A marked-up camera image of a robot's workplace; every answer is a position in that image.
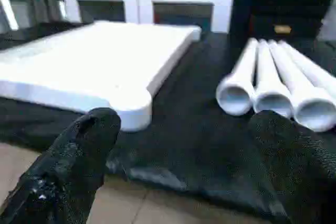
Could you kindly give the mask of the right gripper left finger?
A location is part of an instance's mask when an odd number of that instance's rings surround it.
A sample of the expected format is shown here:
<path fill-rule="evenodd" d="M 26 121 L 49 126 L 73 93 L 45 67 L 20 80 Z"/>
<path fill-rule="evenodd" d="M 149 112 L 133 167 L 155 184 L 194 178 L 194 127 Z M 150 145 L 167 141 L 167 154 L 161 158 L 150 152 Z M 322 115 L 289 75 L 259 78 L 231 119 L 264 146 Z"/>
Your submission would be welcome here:
<path fill-rule="evenodd" d="M 121 129 L 111 108 L 73 121 L 18 179 L 1 223 L 86 223 Z"/>

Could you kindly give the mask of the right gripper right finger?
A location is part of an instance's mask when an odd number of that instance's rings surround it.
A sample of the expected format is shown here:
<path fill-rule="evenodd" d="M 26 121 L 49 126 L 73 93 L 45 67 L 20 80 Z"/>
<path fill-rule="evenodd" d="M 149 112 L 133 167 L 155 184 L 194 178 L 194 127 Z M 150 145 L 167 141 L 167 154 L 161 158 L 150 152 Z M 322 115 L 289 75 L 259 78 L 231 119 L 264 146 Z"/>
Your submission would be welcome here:
<path fill-rule="evenodd" d="M 290 223 L 335 223 L 335 149 L 318 133 L 273 111 L 248 130 Z"/>

